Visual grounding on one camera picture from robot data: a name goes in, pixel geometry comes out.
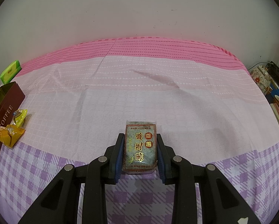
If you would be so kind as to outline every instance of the black sesame candy package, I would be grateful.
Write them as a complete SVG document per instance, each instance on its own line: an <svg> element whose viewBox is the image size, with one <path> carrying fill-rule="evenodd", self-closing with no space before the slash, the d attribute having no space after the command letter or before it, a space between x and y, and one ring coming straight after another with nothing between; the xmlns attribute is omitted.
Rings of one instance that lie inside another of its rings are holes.
<svg viewBox="0 0 279 224"><path fill-rule="evenodd" d="M129 174L151 173L157 165L156 123L126 123L123 171Z"/></svg>

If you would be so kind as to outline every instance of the pink striped fabric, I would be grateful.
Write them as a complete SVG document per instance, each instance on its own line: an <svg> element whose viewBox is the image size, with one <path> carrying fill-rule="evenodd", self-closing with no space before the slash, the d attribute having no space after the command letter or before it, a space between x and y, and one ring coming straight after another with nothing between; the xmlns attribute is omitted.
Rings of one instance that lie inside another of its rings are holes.
<svg viewBox="0 0 279 224"><path fill-rule="evenodd" d="M214 45L196 41L140 37L93 41L54 51L24 63L17 76L55 63L105 57L107 55L193 60L218 68L227 70L243 69L247 72L243 63L232 53Z"/></svg>

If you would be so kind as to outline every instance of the orange candy wrapper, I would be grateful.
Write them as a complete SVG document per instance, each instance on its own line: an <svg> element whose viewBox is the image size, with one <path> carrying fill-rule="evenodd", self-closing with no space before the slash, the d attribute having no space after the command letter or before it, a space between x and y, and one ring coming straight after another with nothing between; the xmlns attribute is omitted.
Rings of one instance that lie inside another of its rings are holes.
<svg viewBox="0 0 279 224"><path fill-rule="evenodd" d="M15 125L7 125L0 127L0 142L5 146L12 148L18 139L25 132L25 129L18 128Z"/></svg>

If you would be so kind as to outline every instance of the brown box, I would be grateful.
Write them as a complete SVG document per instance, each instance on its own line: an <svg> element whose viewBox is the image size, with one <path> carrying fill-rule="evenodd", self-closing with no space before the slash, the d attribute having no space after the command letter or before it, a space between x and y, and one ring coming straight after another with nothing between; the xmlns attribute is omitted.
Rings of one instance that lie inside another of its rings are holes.
<svg viewBox="0 0 279 224"><path fill-rule="evenodd" d="M25 98L16 82L10 82L0 87L0 126L11 123L13 113L19 108Z"/></svg>

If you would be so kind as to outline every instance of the red circle label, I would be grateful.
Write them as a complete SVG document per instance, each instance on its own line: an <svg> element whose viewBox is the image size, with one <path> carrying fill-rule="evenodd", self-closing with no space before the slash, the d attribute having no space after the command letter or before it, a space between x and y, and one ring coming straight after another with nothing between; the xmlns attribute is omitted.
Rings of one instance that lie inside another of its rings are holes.
<svg viewBox="0 0 279 224"><path fill-rule="evenodd" d="M145 137L147 140L150 140L150 139L153 137L153 135L152 135L152 133L147 132L147 133L145 133L144 137Z"/></svg>
<svg viewBox="0 0 279 224"><path fill-rule="evenodd" d="M151 148L153 146L153 142L146 141L146 143L144 145L146 146L146 148Z"/></svg>

